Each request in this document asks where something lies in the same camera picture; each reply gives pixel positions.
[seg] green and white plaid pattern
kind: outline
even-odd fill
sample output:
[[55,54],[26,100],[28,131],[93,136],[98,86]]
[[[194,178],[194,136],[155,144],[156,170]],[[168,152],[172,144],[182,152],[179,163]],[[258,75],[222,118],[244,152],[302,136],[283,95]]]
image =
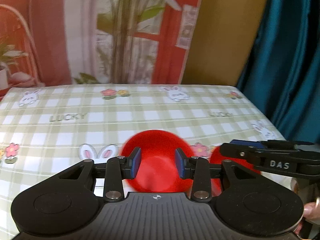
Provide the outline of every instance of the green and white plaid pattern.
[[[252,126],[283,139],[271,122],[234,87],[179,86],[188,100],[175,101],[153,85],[70,85],[42,88],[33,104],[19,106],[25,91],[12,88],[0,103],[0,149],[19,144],[17,161],[0,163],[0,239],[11,239],[17,228],[10,215],[22,190],[80,161],[82,144],[96,152],[119,148],[132,135],[149,129],[170,131],[190,145],[219,145],[232,139],[266,140]],[[104,100],[102,90],[128,90],[130,96]],[[238,93],[233,99],[230,92]],[[125,190],[132,190],[127,185]],[[102,187],[95,194],[102,195]]]

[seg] curtain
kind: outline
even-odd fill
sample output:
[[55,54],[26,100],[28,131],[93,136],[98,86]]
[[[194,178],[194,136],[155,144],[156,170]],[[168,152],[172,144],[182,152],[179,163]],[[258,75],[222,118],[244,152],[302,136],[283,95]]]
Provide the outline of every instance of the curtain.
[[319,0],[268,0],[237,87],[287,140],[320,143]]

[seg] white rabbit illustration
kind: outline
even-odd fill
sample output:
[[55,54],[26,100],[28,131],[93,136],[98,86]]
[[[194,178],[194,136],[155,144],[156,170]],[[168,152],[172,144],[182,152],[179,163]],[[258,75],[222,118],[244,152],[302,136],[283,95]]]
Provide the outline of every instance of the white rabbit illustration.
[[185,92],[181,91],[181,89],[179,87],[177,87],[177,86],[174,86],[174,87],[161,87],[161,89],[163,91],[166,91],[168,97],[171,100],[174,100],[176,102],[179,102],[181,100],[188,100],[189,99],[189,96]]
[[276,139],[276,135],[274,134],[274,132],[266,128],[265,125],[260,120],[257,121],[257,124],[252,123],[252,126],[256,131],[261,133],[266,138],[266,140]]
[[106,163],[108,159],[117,156],[117,154],[118,146],[115,144],[103,147],[98,154],[90,144],[82,144],[79,146],[79,158],[81,160],[92,159],[94,163]]
[[19,101],[19,106],[31,105],[38,100],[39,89],[35,91],[24,92],[23,98]]

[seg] white flower pot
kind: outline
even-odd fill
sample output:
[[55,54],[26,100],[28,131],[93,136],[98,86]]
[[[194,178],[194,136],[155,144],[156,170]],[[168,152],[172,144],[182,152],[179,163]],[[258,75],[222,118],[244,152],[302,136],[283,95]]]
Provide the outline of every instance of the white flower pot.
[[8,88],[8,76],[7,76],[7,70],[3,69],[0,70],[0,90]]

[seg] silver screw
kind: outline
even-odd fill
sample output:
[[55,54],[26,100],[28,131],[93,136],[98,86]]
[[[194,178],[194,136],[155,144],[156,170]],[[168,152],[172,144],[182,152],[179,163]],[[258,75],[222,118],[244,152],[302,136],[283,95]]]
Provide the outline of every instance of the silver screw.
[[200,198],[200,199],[206,199],[209,197],[209,193],[204,191],[204,190],[199,190],[199,191],[196,191],[194,194],[193,194],[196,198]]
[[121,193],[119,191],[111,190],[106,193],[106,197],[109,199],[119,199],[121,197]]

